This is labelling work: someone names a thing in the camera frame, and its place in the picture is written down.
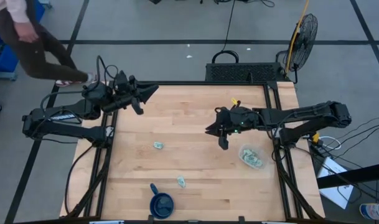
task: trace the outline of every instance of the blue cup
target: blue cup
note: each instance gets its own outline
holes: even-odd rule
[[[161,220],[168,218],[174,211],[172,197],[166,193],[159,193],[154,184],[151,184],[151,189],[154,193],[150,204],[152,216]]]

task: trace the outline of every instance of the white cable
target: white cable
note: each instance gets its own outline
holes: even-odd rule
[[[325,145],[323,144],[324,147],[328,148],[328,149],[334,149],[334,150],[338,150],[338,149],[341,149],[341,142],[333,137],[330,137],[330,136],[321,136],[319,137],[319,139],[324,139],[324,138],[328,138],[328,139],[331,139],[331,140],[334,140],[335,142],[337,142],[338,144],[338,147],[331,147],[331,146],[328,146],[328,145]]]

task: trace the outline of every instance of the blue bin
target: blue bin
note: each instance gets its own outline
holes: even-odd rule
[[[13,72],[17,65],[17,57],[9,46],[5,46],[0,55],[0,72]]]
[[[42,16],[44,15],[45,9],[43,5],[38,2],[38,0],[34,1],[35,4],[35,18],[40,21]],[[16,65],[18,63],[18,59],[15,54],[12,52],[9,46],[5,46],[2,54],[0,55],[0,72],[13,72],[15,71]]]

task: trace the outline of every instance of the wooden tabletop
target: wooden tabletop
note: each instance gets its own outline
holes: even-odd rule
[[[292,83],[278,83],[284,110],[297,108]],[[175,210],[168,220],[284,221],[276,164],[271,159],[272,142],[264,131],[247,131],[229,136],[229,149],[218,146],[218,138],[204,134],[215,121],[215,107],[232,105],[265,108],[261,86],[160,86],[138,116],[132,108],[120,110],[112,150],[110,171],[102,211],[104,219],[145,220],[150,214],[154,183],[160,192],[170,194]],[[86,127],[101,121],[85,121]],[[154,141],[164,143],[159,150]],[[238,157],[243,144],[252,144],[264,152],[264,169],[248,167]],[[79,141],[77,158],[90,143]],[[305,141],[297,146],[307,149]],[[309,154],[292,149],[297,185],[315,211],[324,216],[316,177]],[[88,188],[95,150],[76,165],[70,179],[69,209]],[[182,175],[186,188],[177,183]],[[292,215],[292,195],[288,189]],[[93,204],[98,199],[94,195]]]

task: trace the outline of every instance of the gray floor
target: gray floor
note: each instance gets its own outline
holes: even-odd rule
[[[260,2],[237,2],[229,39],[289,40],[305,0],[274,0],[275,8]],[[379,0],[357,0],[375,40],[379,40]],[[72,36],[83,0],[54,0],[42,23],[60,40]],[[205,0],[90,0],[77,40],[222,40],[225,38],[231,3],[215,5]],[[317,40],[367,40],[348,0],[310,0],[308,13],[318,18]],[[72,57],[78,68],[95,71],[95,58],[115,64],[139,80],[203,80],[205,64],[222,44],[166,45],[74,45]],[[241,62],[271,62],[286,45],[228,45]],[[219,62],[231,62],[221,56]],[[0,80],[0,223],[6,217],[32,141],[21,133],[21,116],[39,106],[53,82],[29,78],[20,66],[15,82]],[[66,90],[78,89],[78,86]],[[379,64],[370,45],[316,45],[299,71],[297,95],[301,106],[327,100],[345,103],[353,123],[346,129],[325,129],[323,134],[339,137],[359,124],[379,116]],[[74,103],[77,96],[58,96],[55,105]],[[375,121],[368,127],[378,124]],[[360,139],[348,141],[343,150]],[[16,222],[57,218],[74,145],[43,142],[31,173]],[[361,166],[379,163],[379,131],[344,155]],[[349,168],[351,164],[340,161]],[[324,200],[328,218],[365,223],[358,204],[373,202],[362,197],[346,211]]]

